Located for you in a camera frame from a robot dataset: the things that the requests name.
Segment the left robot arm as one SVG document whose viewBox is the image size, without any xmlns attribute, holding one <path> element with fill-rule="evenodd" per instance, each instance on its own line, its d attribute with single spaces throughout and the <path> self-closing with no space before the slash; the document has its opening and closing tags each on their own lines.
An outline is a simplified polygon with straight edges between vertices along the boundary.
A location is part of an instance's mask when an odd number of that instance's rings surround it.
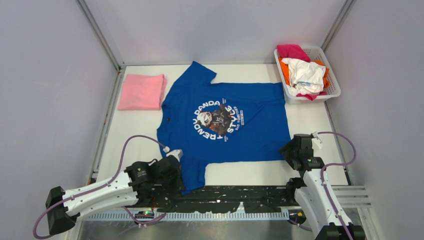
<svg viewBox="0 0 424 240">
<path fill-rule="evenodd" d="M 157 186 L 181 191 L 181 156 L 180 150 L 174 150 L 160 160 L 136 161 L 117 176 L 84 187 L 52 188 L 45 203 L 49 234 L 64 233 L 76 222 L 109 209 L 138 204 L 148 207 Z"/>
</svg>

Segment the blue printed t shirt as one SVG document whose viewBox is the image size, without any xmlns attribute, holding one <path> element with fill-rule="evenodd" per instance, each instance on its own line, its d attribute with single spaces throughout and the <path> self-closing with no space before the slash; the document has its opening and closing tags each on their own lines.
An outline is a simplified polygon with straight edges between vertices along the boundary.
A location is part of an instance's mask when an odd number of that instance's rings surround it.
<svg viewBox="0 0 424 240">
<path fill-rule="evenodd" d="M 192 62 L 162 103 L 157 139 L 183 152 L 183 194 L 202 188 L 209 164 L 278 161 L 290 140 L 281 83 L 214 83 Z"/>
</svg>

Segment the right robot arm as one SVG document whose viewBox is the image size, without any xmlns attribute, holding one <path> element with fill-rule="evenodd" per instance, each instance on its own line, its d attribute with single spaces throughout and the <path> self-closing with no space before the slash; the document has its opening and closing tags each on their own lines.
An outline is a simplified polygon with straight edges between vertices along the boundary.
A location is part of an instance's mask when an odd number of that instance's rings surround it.
<svg viewBox="0 0 424 240">
<path fill-rule="evenodd" d="M 299 205 L 310 224 L 316 240 L 364 240 L 362 226 L 355 225 L 337 200 L 321 157 L 314 155 L 313 139 L 318 133 L 295 134 L 280 150 L 289 166 L 299 172 L 285 185 L 285 198 L 291 205 Z"/>
</svg>

